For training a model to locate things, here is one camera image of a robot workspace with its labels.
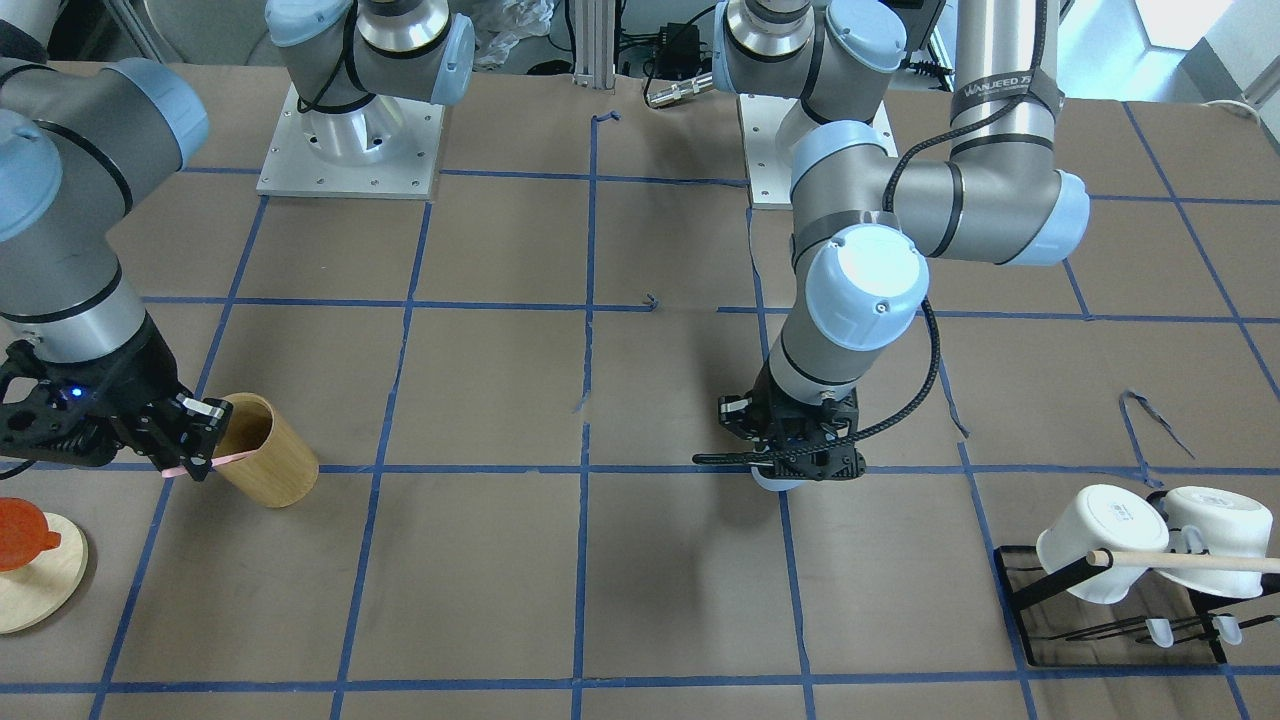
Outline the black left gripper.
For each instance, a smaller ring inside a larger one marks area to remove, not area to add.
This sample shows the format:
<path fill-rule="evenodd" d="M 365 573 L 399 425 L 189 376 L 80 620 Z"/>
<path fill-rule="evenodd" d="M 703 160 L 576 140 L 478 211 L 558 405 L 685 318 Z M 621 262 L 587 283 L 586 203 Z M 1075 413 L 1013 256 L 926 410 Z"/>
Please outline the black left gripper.
<path fill-rule="evenodd" d="M 767 477 L 808 480 L 851 480 L 867 462 L 849 442 L 859 423 L 855 389 L 842 398 L 822 396 L 804 404 L 782 391 L 765 366 L 745 395 L 718 398 L 718 421 L 751 443 L 746 454 L 694 454 L 700 466 L 759 468 Z"/>

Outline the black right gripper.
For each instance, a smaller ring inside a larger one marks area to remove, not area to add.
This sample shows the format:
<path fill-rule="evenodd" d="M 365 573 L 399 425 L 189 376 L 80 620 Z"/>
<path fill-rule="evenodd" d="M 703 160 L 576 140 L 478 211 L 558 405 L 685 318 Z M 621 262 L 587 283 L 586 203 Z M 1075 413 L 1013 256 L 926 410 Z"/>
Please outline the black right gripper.
<path fill-rule="evenodd" d="M 225 400 L 197 400 L 180 383 L 175 357 L 150 318 L 118 350 L 84 363 L 42 360 L 29 341 L 18 340 L 6 347 L 3 388 L 19 379 L 35 387 L 3 404 L 6 457 L 100 468 L 131 448 L 163 477 L 201 482 L 232 414 Z"/>

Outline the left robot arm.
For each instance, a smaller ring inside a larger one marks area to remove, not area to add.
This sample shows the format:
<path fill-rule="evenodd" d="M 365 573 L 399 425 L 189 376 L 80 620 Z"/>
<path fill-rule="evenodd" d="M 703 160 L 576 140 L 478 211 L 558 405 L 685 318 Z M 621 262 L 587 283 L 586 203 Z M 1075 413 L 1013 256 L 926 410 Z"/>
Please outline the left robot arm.
<path fill-rule="evenodd" d="M 928 260 L 1048 266 L 1080 243 L 1084 182 L 1057 167 L 1056 1 L 961 1 L 948 129 L 892 152 L 872 127 L 909 54 L 881 1 L 722 1 L 718 90 L 790 97 L 794 306 L 753 387 L 718 402 L 767 489 L 852 479 L 858 443 L 931 393 L 940 331 Z"/>

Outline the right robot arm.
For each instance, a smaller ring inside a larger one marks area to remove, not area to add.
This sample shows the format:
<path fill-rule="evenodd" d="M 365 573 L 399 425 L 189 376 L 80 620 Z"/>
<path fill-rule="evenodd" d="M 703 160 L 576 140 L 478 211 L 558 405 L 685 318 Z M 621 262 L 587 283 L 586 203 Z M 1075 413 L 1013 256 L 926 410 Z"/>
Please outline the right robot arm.
<path fill-rule="evenodd" d="M 3 59 L 3 323 L 14 336 L 3 405 L 14 477 L 37 462 L 102 468 L 120 450 L 204 479 L 242 418 L 197 398 L 108 242 L 209 133 L 205 108 L 169 67 L 128 58 L 95 76 Z"/>

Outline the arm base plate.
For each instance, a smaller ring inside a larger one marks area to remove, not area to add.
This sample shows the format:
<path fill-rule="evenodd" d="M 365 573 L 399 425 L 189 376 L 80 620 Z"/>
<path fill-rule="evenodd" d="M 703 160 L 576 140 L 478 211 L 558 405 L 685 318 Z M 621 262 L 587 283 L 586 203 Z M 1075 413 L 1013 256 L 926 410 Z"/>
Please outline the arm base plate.
<path fill-rule="evenodd" d="M 447 109 L 376 96 L 346 114 L 301 113 L 289 88 L 262 161 L 262 196 L 429 201 Z"/>
<path fill-rule="evenodd" d="M 809 161 L 832 150 L 838 140 L 851 138 L 873 143 L 888 156 L 899 155 L 884 106 L 878 106 L 867 123 L 836 120 L 819 126 L 795 99 L 745 94 L 739 96 L 739 117 L 751 206 L 756 210 L 791 208 L 796 154 Z"/>

